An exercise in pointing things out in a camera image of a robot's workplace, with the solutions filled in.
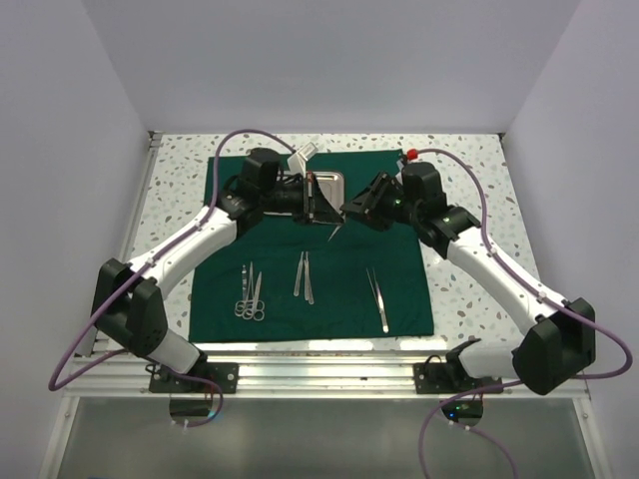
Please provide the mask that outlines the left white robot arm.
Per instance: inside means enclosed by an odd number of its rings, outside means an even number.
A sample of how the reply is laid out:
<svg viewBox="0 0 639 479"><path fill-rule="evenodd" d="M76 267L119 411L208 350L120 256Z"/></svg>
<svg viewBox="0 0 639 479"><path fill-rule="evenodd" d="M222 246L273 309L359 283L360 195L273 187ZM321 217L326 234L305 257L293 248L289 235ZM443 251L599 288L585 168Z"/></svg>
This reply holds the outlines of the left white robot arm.
<svg viewBox="0 0 639 479"><path fill-rule="evenodd" d="M128 262L105 262L94 295L96 328L135 356L172 370L185 391L201 389L208 378L206 355L170 328L164 300L186 275L266 214L289 216L301 225L342 224L307 167L317 151L308 143L283 161L271 149L252 149L238 174L215 186L209 203L175 234Z"/></svg>

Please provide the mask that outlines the steel hemostat clamp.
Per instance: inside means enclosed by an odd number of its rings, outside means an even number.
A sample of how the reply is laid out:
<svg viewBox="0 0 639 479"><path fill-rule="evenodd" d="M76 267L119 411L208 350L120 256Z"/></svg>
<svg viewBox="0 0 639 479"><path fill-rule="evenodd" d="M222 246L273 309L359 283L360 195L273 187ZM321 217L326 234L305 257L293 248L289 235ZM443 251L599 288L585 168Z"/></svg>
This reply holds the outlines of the steel hemostat clamp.
<svg viewBox="0 0 639 479"><path fill-rule="evenodd" d="M257 312L257 306L258 300L256 299L255 293L254 266L252 263L250 263L247 292L244 299L243 319L253 319L255 317L255 313Z"/></svg>

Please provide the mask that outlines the dark green surgical cloth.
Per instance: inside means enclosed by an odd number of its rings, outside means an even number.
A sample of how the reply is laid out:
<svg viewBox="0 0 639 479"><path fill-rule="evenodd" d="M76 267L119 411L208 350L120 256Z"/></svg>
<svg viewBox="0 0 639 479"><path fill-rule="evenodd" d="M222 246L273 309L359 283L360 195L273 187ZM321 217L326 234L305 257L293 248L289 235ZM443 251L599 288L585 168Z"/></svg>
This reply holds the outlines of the dark green surgical cloth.
<svg viewBox="0 0 639 479"><path fill-rule="evenodd" d="M389 334L431 336L433 313L418 239L412 228L385 233L347 223L333 228L301 226L287 217L266 217L195 270L191 293L192 342L275 342L385 337L368 283L374 268ZM315 304L293 296L301 252L308 252ZM235 316L241 269L262 274L263 321Z"/></svg>

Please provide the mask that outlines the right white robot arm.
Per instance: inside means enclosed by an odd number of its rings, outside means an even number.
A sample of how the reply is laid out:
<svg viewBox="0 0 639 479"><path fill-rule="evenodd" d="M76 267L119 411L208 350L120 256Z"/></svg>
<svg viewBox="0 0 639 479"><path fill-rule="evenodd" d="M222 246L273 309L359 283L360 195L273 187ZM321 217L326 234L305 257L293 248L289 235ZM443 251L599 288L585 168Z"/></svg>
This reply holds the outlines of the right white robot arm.
<svg viewBox="0 0 639 479"><path fill-rule="evenodd" d="M517 326L518 340L468 339L444 361L426 365L425 378L440 390L463 392L513 378L546 395L594 362L593 307L545 287L484 239L480 221L448 202L432 164L410 162L398 177L381 172L340 209L375 231L393 224L412 227L423 244L477 281Z"/></svg>

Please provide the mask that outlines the steel tweezers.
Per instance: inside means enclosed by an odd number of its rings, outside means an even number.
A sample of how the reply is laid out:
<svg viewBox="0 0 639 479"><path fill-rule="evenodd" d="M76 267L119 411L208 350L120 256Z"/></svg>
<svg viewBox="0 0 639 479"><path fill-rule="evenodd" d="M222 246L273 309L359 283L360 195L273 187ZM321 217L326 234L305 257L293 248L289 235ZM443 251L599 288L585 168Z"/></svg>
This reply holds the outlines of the steel tweezers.
<svg viewBox="0 0 639 479"><path fill-rule="evenodd" d="M331 241L335 237L335 235L339 232L341 227L342 227L342 225L336 226L335 229L332 231L332 233L329 235L327 241Z"/></svg>
<svg viewBox="0 0 639 479"><path fill-rule="evenodd" d="M381 294L381 290L380 290L380 286L376 277L376 271L374 268L372 268L371 270L371 274L373 277L373 281L377 287L377 292L378 292L378 296L379 296L379 303L380 303L380 311L379 311L379 315L380 315L380 320L381 320L381 327L382 327L382 331L384 334L389 334L389 325L388 325L388 320L387 320L387 315L386 315L386 311L385 311L385 305L384 305L384 301L383 301L383 297Z"/></svg>

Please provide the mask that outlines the steel surgical scissors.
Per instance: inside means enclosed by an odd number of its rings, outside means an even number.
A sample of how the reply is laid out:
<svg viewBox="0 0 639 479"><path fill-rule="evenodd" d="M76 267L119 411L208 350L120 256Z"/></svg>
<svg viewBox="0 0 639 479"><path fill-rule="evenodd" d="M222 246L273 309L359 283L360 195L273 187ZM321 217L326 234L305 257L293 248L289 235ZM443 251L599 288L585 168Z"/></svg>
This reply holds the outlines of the steel surgical scissors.
<svg viewBox="0 0 639 479"><path fill-rule="evenodd" d="M244 313L249 301L249 296L250 296L250 269L245 264L242 266L241 279L242 279L241 299L237 301L235 305L235 316L237 317L240 317Z"/></svg>

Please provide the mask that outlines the steel forceps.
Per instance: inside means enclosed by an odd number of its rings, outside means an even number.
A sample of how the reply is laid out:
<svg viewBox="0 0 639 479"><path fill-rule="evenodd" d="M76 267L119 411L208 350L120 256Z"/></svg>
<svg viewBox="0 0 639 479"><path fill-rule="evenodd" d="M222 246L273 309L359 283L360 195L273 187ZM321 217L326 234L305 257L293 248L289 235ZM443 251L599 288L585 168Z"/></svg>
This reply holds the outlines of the steel forceps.
<svg viewBox="0 0 639 479"><path fill-rule="evenodd" d="M380 311L380 309L379 309L380 308L380 303L379 303L379 299L378 299L379 296L378 296L378 292L377 292L377 287L376 287L376 285L375 285L375 283L373 281L373 277L372 277L370 269L366 268L365 271L366 271L368 283L369 283L369 286L370 286L370 289L371 289L371 292L372 292L372 295L373 295L373 298L374 298L374 301L375 301L375 306L376 306L377 310Z"/></svg>

